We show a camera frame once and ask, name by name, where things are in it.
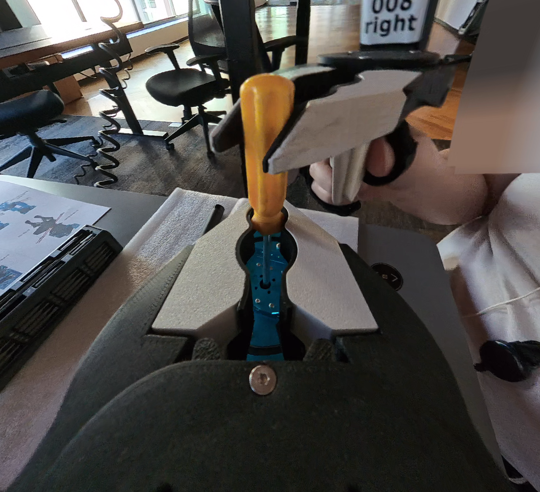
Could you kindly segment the blue toy robot arm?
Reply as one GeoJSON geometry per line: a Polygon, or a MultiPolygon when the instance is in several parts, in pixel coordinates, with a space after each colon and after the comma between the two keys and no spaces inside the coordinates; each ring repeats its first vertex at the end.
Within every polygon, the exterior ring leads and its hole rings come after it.
{"type": "Polygon", "coordinates": [[[263,237],[256,232],[254,238],[254,253],[247,261],[254,323],[246,359],[282,361],[281,285],[288,261],[281,252],[281,233],[263,237]]]}

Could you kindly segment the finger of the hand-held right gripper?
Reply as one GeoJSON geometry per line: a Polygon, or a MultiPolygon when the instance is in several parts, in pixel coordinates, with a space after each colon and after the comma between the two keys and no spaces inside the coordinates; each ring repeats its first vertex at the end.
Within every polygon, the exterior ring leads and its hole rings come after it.
{"type": "Polygon", "coordinates": [[[267,151],[262,169],[276,175],[369,146],[388,136],[399,175],[411,163],[416,146],[404,122],[411,94],[422,72],[365,71],[357,82],[338,86],[328,96],[309,100],[294,113],[267,151]]]}
{"type": "MultiPolygon", "coordinates": [[[[328,96],[341,84],[355,81],[355,73],[328,66],[294,66],[285,70],[268,73],[271,77],[284,77],[294,83],[294,106],[309,100],[328,96]]],[[[239,145],[244,138],[240,100],[210,132],[211,149],[215,153],[224,152],[239,145]]]]}

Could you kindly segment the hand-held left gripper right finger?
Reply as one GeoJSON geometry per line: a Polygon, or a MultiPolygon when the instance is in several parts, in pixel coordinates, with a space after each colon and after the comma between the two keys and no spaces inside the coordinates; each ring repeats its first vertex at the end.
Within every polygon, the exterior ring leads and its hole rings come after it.
{"type": "Polygon", "coordinates": [[[357,252],[359,220],[285,205],[297,255],[286,274],[298,338],[334,338],[377,330],[377,323],[340,248],[357,252]]]}

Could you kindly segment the orange-handled screwdriver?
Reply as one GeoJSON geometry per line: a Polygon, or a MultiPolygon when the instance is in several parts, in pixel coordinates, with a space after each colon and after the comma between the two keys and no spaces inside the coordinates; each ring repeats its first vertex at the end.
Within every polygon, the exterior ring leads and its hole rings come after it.
{"type": "Polygon", "coordinates": [[[292,114],[294,91],[291,80],[272,74],[253,76],[240,88],[248,200],[253,208],[253,228],[263,237],[264,287],[271,281],[271,236],[284,224],[287,173],[266,173],[263,161],[292,114]]]}

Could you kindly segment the round black desk button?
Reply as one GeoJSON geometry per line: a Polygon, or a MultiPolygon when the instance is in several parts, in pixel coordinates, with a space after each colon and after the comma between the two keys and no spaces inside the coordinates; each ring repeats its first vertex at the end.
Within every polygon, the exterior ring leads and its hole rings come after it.
{"type": "Polygon", "coordinates": [[[371,268],[395,291],[398,292],[402,288],[403,276],[394,266],[388,263],[379,262],[372,264],[371,268]]]}

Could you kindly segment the black precision screwdriver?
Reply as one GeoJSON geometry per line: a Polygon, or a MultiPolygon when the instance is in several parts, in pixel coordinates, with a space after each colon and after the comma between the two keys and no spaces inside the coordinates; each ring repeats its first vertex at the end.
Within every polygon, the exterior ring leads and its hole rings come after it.
{"type": "Polygon", "coordinates": [[[221,222],[224,215],[224,210],[225,209],[223,205],[220,205],[220,204],[214,205],[205,223],[205,227],[202,233],[203,235],[211,231],[221,222]]]}

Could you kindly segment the black metal frame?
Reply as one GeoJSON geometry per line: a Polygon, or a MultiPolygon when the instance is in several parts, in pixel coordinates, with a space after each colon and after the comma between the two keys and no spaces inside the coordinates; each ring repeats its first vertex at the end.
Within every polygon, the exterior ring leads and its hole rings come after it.
{"type": "MultiPolygon", "coordinates": [[[[228,71],[231,82],[233,104],[239,100],[239,90],[248,78],[263,73],[258,52],[254,0],[218,0],[228,56],[228,71]]],[[[295,64],[306,64],[308,60],[308,36],[311,0],[298,0],[296,12],[295,64]]],[[[244,138],[237,145],[240,152],[240,167],[244,197],[247,197],[247,178],[244,154],[244,138]]]]}

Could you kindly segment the white shirt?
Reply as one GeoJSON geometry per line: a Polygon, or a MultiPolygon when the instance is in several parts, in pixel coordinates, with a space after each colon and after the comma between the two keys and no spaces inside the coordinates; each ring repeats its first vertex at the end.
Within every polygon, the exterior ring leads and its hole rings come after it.
{"type": "Polygon", "coordinates": [[[539,174],[522,174],[491,212],[438,244],[503,458],[539,491],[539,367],[520,381],[485,360],[487,342],[539,342],[539,174]]]}

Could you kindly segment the wooden table with black legs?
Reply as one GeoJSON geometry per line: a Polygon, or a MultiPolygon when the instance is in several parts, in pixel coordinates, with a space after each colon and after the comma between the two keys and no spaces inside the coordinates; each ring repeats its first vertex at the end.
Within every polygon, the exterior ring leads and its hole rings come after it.
{"type": "Polygon", "coordinates": [[[165,140],[166,133],[142,130],[118,77],[124,67],[121,57],[132,52],[126,35],[142,27],[140,22],[67,28],[39,25],[2,32],[1,102],[99,66],[99,73],[109,85],[104,95],[118,107],[127,122],[127,128],[118,130],[116,134],[140,140],[165,140]],[[29,63],[84,47],[91,50],[36,70],[28,70],[29,63]]]}

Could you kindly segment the person's right hand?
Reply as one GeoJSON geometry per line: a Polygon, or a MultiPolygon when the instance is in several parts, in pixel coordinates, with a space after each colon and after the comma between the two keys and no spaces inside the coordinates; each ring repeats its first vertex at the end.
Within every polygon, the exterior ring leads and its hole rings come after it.
{"type": "MultiPolygon", "coordinates": [[[[489,188],[481,174],[455,174],[449,167],[448,152],[438,151],[432,140],[413,128],[416,156],[394,182],[374,187],[363,183],[354,201],[384,201],[422,220],[439,225],[462,225],[487,212],[489,188]]],[[[374,176],[386,176],[394,165],[388,142],[380,137],[368,150],[366,169],[374,176]]],[[[311,164],[312,190],[325,203],[332,200],[333,169],[328,160],[311,164]]]]}

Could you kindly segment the printed instruction sheet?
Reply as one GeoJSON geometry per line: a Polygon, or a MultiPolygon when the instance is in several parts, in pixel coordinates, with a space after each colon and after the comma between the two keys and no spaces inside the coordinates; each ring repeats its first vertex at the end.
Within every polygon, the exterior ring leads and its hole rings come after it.
{"type": "Polygon", "coordinates": [[[109,210],[1,181],[1,293],[109,210]]]}

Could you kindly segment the cardboard box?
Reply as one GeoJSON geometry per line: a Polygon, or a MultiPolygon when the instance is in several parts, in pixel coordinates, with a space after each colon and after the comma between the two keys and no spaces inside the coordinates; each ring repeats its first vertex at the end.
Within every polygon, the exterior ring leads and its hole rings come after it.
{"type": "Polygon", "coordinates": [[[65,77],[54,82],[59,96],[65,105],[71,104],[83,98],[83,93],[75,76],[65,77]]]}

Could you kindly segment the grey desk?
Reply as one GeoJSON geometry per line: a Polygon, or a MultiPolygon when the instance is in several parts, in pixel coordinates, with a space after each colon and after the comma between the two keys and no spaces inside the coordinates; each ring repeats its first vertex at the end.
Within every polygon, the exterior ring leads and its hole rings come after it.
{"type": "MultiPolygon", "coordinates": [[[[123,302],[202,231],[211,207],[228,215],[236,198],[176,190],[172,198],[95,189],[14,176],[12,184],[104,205],[97,226],[111,232],[124,252],[44,340],[1,391],[1,491],[21,474],[50,429],[82,357],[123,302]]],[[[362,207],[357,251],[369,265],[388,263],[403,276],[399,294],[413,308],[447,358],[472,422],[502,466],[462,324],[435,241],[449,230],[414,228],[404,213],[383,203],[362,207]]]]}

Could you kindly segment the computer monitor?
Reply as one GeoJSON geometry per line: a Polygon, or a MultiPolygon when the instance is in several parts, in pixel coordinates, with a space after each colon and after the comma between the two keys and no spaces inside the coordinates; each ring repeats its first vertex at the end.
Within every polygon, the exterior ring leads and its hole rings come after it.
{"type": "Polygon", "coordinates": [[[6,0],[0,0],[1,32],[8,32],[23,28],[16,14],[6,0]]]}

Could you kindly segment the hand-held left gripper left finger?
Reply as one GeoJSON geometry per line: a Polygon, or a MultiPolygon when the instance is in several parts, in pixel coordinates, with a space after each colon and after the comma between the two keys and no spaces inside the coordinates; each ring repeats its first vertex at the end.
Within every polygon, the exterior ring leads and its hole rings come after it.
{"type": "Polygon", "coordinates": [[[240,199],[229,216],[200,237],[187,258],[152,329],[194,338],[234,338],[246,272],[237,243],[249,230],[250,205],[240,199]]]}

